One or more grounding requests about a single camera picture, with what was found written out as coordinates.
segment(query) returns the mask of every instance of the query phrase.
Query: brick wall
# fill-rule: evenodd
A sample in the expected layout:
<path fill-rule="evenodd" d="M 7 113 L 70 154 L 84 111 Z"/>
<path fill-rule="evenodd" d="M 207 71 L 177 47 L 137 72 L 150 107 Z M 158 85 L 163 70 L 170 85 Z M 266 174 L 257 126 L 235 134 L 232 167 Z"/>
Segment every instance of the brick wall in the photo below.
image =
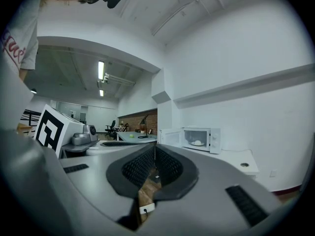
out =
<path fill-rule="evenodd" d="M 157 109 L 119 117 L 119 125 L 121 124 L 121 121 L 124 121 L 124 125 L 126 123 L 129 124 L 129 128 L 127 129 L 127 131 L 135 131 L 135 129 L 138 129 L 138 128 L 141 129 L 140 127 L 141 125 L 139 125 L 139 123 L 141 122 L 143 117 L 146 115 L 149 115 L 147 117 L 147 130 L 149 131 L 150 129 L 152 129 L 151 134 L 157 135 L 158 134 L 158 110 Z"/>

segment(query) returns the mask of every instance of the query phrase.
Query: microwave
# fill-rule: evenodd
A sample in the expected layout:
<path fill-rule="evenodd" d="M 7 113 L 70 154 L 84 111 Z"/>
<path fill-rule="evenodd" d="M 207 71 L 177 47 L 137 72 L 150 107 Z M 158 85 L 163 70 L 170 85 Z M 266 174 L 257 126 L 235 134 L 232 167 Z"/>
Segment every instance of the microwave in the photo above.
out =
<path fill-rule="evenodd" d="M 213 154 L 221 153 L 220 128 L 161 129 L 159 143 L 175 147 L 203 150 Z"/>

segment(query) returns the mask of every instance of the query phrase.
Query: fluorescent light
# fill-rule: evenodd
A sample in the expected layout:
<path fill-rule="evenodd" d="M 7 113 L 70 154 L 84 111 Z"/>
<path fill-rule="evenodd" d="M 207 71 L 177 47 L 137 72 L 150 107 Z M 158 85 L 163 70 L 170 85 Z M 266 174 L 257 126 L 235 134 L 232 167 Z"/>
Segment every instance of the fluorescent light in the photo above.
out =
<path fill-rule="evenodd" d="M 100 80 L 104 79 L 104 62 L 102 61 L 98 62 L 98 78 Z"/>

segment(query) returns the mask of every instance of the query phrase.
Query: person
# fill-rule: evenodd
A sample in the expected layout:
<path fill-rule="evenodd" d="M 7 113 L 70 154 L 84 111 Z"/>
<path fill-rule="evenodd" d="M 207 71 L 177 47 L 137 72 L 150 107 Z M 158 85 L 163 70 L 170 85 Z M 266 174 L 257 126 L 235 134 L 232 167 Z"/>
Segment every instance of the person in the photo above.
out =
<path fill-rule="evenodd" d="M 37 18 L 40 7 L 48 0 L 24 0 L 2 36 L 0 67 L 10 67 L 23 81 L 35 69 L 38 49 Z M 94 3 L 97 0 L 61 0 Z"/>

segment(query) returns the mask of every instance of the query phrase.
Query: ceiling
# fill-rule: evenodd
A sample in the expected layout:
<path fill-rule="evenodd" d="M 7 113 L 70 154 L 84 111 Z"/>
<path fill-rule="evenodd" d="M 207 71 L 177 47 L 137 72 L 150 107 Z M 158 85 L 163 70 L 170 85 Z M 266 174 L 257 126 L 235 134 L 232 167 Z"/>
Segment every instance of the ceiling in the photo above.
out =
<path fill-rule="evenodd" d="M 117 77 L 136 82 L 143 73 L 141 68 L 100 54 L 41 45 L 36 56 L 35 70 L 28 73 L 25 84 L 29 88 L 44 84 L 96 92 L 100 60 L 105 62 L 105 72 Z M 109 82 L 104 87 L 105 97 L 120 98 L 128 89 L 130 87 Z"/>
<path fill-rule="evenodd" d="M 111 9 L 119 17 L 150 29 L 163 44 L 198 21 L 243 0 L 121 0 Z"/>

